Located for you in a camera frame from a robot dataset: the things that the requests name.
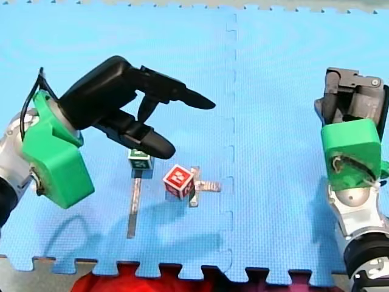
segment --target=red toy block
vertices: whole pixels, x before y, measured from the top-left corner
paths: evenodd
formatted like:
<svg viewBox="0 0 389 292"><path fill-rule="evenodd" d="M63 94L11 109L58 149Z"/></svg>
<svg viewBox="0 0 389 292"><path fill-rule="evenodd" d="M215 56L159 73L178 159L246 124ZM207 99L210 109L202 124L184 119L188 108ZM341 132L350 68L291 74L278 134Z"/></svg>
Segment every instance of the red toy block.
<svg viewBox="0 0 389 292"><path fill-rule="evenodd" d="M163 181L166 190L180 199L195 191L194 174L178 164L165 175Z"/></svg>

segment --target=green gripper mount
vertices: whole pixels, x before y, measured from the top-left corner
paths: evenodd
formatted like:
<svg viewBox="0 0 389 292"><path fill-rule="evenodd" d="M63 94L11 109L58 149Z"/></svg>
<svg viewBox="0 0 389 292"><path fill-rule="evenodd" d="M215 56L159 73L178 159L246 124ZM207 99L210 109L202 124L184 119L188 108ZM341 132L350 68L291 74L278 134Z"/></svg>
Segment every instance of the green gripper mount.
<svg viewBox="0 0 389 292"><path fill-rule="evenodd" d="M333 123L322 128L322 143L325 153L328 181L333 191L356 187L369 187L371 180L366 172L349 164L341 164L336 172L332 161L337 156L352 158L367 167L379 179L389 174L387 162L381 163L381 143L374 122L360 119Z"/></svg>
<svg viewBox="0 0 389 292"><path fill-rule="evenodd" d="M94 192L79 148L82 135L76 137L52 112L46 91L38 91L33 102L39 121L24 136L22 153L39 177L43 194L67 209Z"/></svg>

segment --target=cable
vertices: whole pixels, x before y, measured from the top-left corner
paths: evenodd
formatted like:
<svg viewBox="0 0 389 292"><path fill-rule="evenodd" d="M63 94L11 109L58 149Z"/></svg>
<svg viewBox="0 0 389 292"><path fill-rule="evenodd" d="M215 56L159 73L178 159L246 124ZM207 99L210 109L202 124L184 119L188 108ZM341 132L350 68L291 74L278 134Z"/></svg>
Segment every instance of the cable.
<svg viewBox="0 0 389 292"><path fill-rule="evenodd" d="M39 88L39 90L41 90L41 89L46 90L49 93L49 95L51 96L51 98L53 98L55 101L58 100L58 97L52 91L51 87L49 86L46 79L44 78L43 67L40 67L38 77L36 78L36 81L35 81L34 85L32 86L30 94L27 96L26 100L24 101L22 110L20 112L19 129L20 129L20 136L21 136L22 141L24 140L24 136L26 135L26 131L24 128L24 119L26 117L27 109L28 109L29 104L30 104L30 102L31 102L31 100L32 100L32 98L33 98L33 96L38 88Z"/></svg>
<svg viewBox="0 0 389 292"><path fill-rule="evenodd" d="M339 161L342 161L343 163L345 164L348 164L364 173L366 173L372 180L372 182L375 182L377 180L376 176L374 175L373 171L371 171L371 169L369 169L365 164L363 163L360 163L359 161L353 159L353 158L350 158L350 157L347 157L345 155L339 155L339 156L336 156L334 159L333 159L333 162L335 161L335 159L338 159Z"/></svg>

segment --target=green toy block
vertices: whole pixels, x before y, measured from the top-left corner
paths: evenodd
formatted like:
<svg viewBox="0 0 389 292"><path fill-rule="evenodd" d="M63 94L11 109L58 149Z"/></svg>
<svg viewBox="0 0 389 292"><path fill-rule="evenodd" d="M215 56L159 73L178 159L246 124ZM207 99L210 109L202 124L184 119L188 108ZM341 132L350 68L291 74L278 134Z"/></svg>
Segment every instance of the green toy block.
<svg viewBox="0 0 389 292"><path fill-rule="evenodd" d="M368 187L370 177L355 166L342 163L337 173L332 160L346 156L368 167L378 179L381 175L381 144L374 122L360 119L326 125L322 128L327 176L334 191Z"/></svg>
<svg viewBox="0 0 389 292"><path fill-rule="evenodd" d="M154 167L154 158L140 150L128 150L128 160L134 170L151 170Z"/></svg>

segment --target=interlocking foam tile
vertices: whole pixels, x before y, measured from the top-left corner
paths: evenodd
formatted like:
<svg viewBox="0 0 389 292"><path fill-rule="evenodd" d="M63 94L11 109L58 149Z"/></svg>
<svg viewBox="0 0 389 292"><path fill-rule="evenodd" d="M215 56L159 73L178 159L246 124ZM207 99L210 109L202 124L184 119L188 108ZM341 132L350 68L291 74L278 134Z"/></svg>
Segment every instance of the interlocking foam tile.
<svg viewBox="0 0 389 292"><path fill-rule="evenodd" d="M345 269L325 201L314 100L330 66L388 83L387 13L236 13L233 265L226 274L246 281L245 268L266 267L269 283L288 284L288 270L311 270L310 284L330 286L331 272ZM387 190L380 206L389 214Z"/></svg>
<svg viewBox="0 0 389 292"><path fill-rule="evenodd" d="M231 252L221 235L231 222L222 202L232 196L233 95L228 90L234 76L227 70L227 15L223 9L177 5L0 6L3 129L21 109L40 66L60 96L111 55L182 80L217 104L203 111L172 102L158 106L149 119L177 152L169 161L156 160L153 178L143 180L133 239L126 239L131 191L126 150L94 128L84 131L82 152L96 192L68 210L25 194L0 243L0 254L16 269L30 271L33 257L56 258L56 273L74 273L76 259L96 260L96 274L115 274L117 261L140 262L137 274L148 277L159 275L159 263L183 265L180 276L189 279L202 278L202 265L230 267ZM140 99L126 110L136 113ZM187 201L166 200L162 177L175 163L199 165L202 179L222 182L222 192L203 193L199 207L191 209Z"/></svg>

